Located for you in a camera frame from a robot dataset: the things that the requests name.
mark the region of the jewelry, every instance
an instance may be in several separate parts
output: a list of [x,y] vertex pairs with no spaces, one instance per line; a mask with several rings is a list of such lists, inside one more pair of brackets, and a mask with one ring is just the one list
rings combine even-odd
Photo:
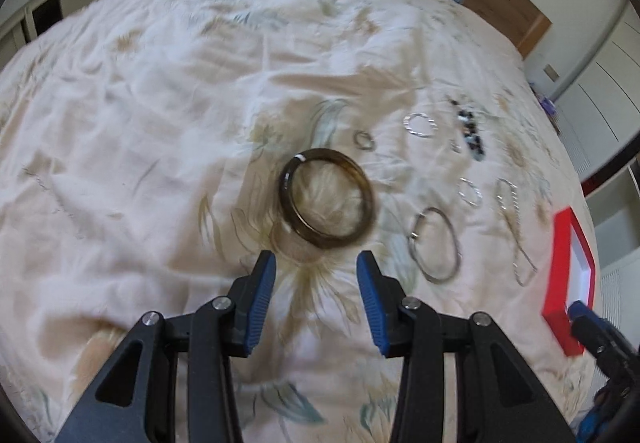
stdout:
[[[451,233],[451,237],[453,239],[453,245],[456,251],[456,262],[454,263],[453,269],[447,277],[434,277],[433,275],[431,275],[425,269],[425,264],[418,254],[416,243],[418,241],[418,238],[420,237],[420,229],[425,222],[427,214],[430,213],[437,214],[444,220],[444,223],[447,226],[447,229],[449,229],[449,232]],[[415,263],[420,268],[420,271],[424,274],[425,278],[429,282],[433,282],[434,284],[443,284],[444,282],[453,279],[460,271],[460,266],[462,265],[462,251],[460,250],[460,243],[458,242],[458,237],[456,236],[456,232],[453,229],[451,221],[449,221],[447,215],[439,208],[427,207],[422,212],[415,215],[414,227],[412,229],[412,232],[409,234],[409,237],[407,238],[407,243],[409,246],[409,255],[411,255],[411,258],[415,261]]]
[[353,143],[360,150],[376,150],[376,141],[367,131],[355,131],[353,133]]
[[[475,200],[471,201],[468,197],[466,197],[466,194],[462,192],[462,190],[460,189],[462,183],[466,183],[475,192]],[[460,180],[458,181],[458,195],[465,203],[468,203],[473,208],[478,208],[482,204],[482,194],[480,193],[480,189],[472,181],[469,181],[466,178],[460,178]]]
[[[419,133],[418,131],[415,131],[411,127],[412,119],[417,118],[418,116],[420,118],[425,118],[427,122],[429,122],[429,125],[431,126],[431,131],[433,131],[433,133],[431,134]],[[404,128],[407,131],[409,131],[409,134],[413,134],[414,136],[418,136],[420,138],[431,138],[433,134],[438,130],[438,125],[436,124],[435,120],[432,120],[431,118],[429,118],[429,116],[426,113],[409,113],[402,120],[402,124],[404,125]]]
[[[311,226],[300,214],[293,201],[293,177],[303,163],[322,160],[334,163],[356,182],[362,200],[360,219],[352,232],[347,235],[331,235]],[[294,232],[319,248],[338,248],[353,243],[367,232],[373,221],[373,189],[362,169],[348,156],[333,149],[309,149],[295,155],[284,166],[278,181],[278,198],[284,220]]]
[[458,110],[458,123],[462,128],[465,143],[471,150],[471,156],[478,162],[484,160],[484,147],[482,145],[482,139],[478,134],[478,121],[474,113],[461,109],[457,100],[450,99],[449,102]]
[[[507,206],[504,204],[504,198],[502,197],[502,192],[500,190],[500,187],[502,186],[503,183],[507,184],[511,191],[511,201],[513,202],[514,220],[512,220],[512,218],[510,217],[510,214],[507,210]],[[518,187],[516,187],[516,185],[511,183],[508,179],[498,178],[498,180],[495,182],[495,199],[498,201],[498,205],[500,206],[500,210],[502,211],[502,216],[504,217],[504,220],[507,223],[507,226],[511,231],[511,235],[513,235],[513,239],[515,241],[515,247],[513,252],[513,274],[516,277],[517,283],[522,287],[525,287],[533,279],[533,276],[538,272],[538,267],[535,264],[533,264],[533,261],[531,261],[531,258],[527,255],[527,252],[524,251],[524,248],[522,248],[521,233],[520,233],[520,205],[518,203]],[[529,279],[527,279],[526,281],[523,281],[520,278],[520,274],[518,273],[518,263],[517,263],[518,252],[524,255],[524,258],[530,264],[532,269]]]

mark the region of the electrical outlet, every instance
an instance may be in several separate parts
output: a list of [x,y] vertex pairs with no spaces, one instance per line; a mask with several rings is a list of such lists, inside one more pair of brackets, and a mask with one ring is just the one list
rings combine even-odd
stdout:
[[554,82],[560,78],[560,75],[555,69],[551,67],[551,64],[547,64],[543,71],[546,73],[546,76],[548,76]]

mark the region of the wrinkled bedding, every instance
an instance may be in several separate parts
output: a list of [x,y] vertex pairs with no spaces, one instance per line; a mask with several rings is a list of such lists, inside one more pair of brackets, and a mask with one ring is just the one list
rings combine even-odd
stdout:
[[[449,99],[479,117],[484,161]],[[432,138],[407,133],[411,112],[436,121]],[[376,149],[357,149],[356,130]],[[376,220],[358,245],[315,248],[280,215],[277,175],[310,147],[347,154],[372,183]],[[459,178],[481,206],[461,199]],[[538,268],[527,287],[497,178],[520,192],[521,244]],[[346,185],[320,168],[300,208],[338,229],[357,208]],[[443,285],[407,249],[426,206],[446,212],[462,246]],[[233,362],[245,439],[386,442],[401,362],[377,353],[358,294],[354,261],[372,249],[437,311],[489,312],[571,419],[593,362],[564,357],[540,316],[553,214],[566,206],[595,253],[578,178],[521,58],[451,0],[100,0],[0,74],[0,381],[50,440],[145,311],[194,311],[268,248],[278,278],[262,340]],[[452,239],[431,232],[420,253],[446,271]],[[448,387],[447,442],[453,405]],[[184,441],[183,414],[178,425]]]

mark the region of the leaf pattern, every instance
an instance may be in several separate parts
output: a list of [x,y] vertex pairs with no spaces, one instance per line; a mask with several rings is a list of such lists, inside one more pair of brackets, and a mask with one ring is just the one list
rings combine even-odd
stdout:
[[347,106],[344,99],[324,100],[311,116],[309,138],[302,150],[331,147],[331,139],[338,127],[338,115]]
[[256,393],[245,392],[241,387],[236,391],[236,408],[238,409],[238,423],[245,429],[255,419],[255,404],[258,400]]
[[321,325],[329,326],[324,318],[326,314],[323,298],[331,299],[344,323],[346,332],[350,332],[349,323],[359,324],[360,308],[354,299],[340,292],[335,286],[335,272],[322,261],[305,265],[302,271],[293,273],[291,285],[291,305],[280,329],[280,340],[289,346],[305,328],[311,328],[319,337]]
[[420,269],[407,251],[408,231],[402,225],[399,205],[393,197],[380,199],[378,224],[382,231],[375,248],[378,264],[385,275],[398,279],[404,292],[410,295],[418,283]]
[[389,425],[396,412],[396,398],[385,396],[379,400],[371,399],[360,407],[360,424],[373,436],[372,425],[374,422],[382,422]]
[[260,397],[270,409],[280,416],[295,423],[316,425],[326,423],[326,420],[311,405],[306,396],[300,393],[293,383],[274,384],[263,388]]
[[198,230],[204,243],[222,254],[222,235],[220,226],[209,207],[209,195],[205,194],[198,205]]
[[241,12],[233,17],[233,22],[244,24],[254,30],[271,30],[277,32],[284,28],[288,22],[281,18],[273,10],[255,10],[253,12]]

